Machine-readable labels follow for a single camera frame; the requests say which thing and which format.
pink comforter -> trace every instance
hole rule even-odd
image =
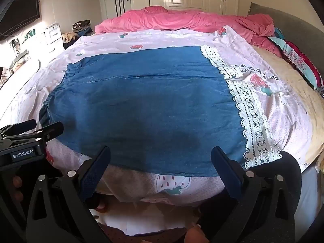
[[[107,19],[95,27],[96,34],[135,32],[146,29],[190,29],[213,33],[223,26],[232,27],[249,44],[269,50],[281,57],[279,49],[268,39],[274,33],[273,20],[266,14],[247,17],[218,15],[199,11],[167,10],[162,6],[150,6],[130,10],[122,16]]]

gray headboard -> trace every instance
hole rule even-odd
[[[251,3],[249,14],[268,14],[286,40],[294,43],[312,61],[324,78],[324,33],[291,14]]]

white drawer unit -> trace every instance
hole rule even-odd
[[[63,39],[58,24],[46,28],[38,36],[36,57],[40,60],[42,67],[47,66],[54,58],[64,51]]]
[[[57,39],[62,38],[61,30],[59,25],[54,25],[45,29],[45,39],[46,43],[50,45]]]

human hand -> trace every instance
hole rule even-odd
[[[14,184],[14,187],[20,188],[22,186],[22,179],[19,176],[14,176],[12,183]],[[24,199],[24,195],[19,190],[15,191],[13,196],[18,202],[21,202]]]
[[[206,238],[200,226],[193,224],[193,227],[185,235],[184,243],[209,243],[209,240]]]

white lace trim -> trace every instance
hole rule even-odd
[[[246,159],[245,168],[280,159],[282,157],[280,149],[273,142],[267,123],[268,119],[262,110],[253,85],[231,80],[242,77],[243,73],[237,67],[228,66],[221,59],[216,48],[201,46],[201,51],[204,57],[208,58],[212,65],[224,75],[230,92],[234,96],[233,100],[242,118],[243,135],[247,139],[246,152],[243,155]]]

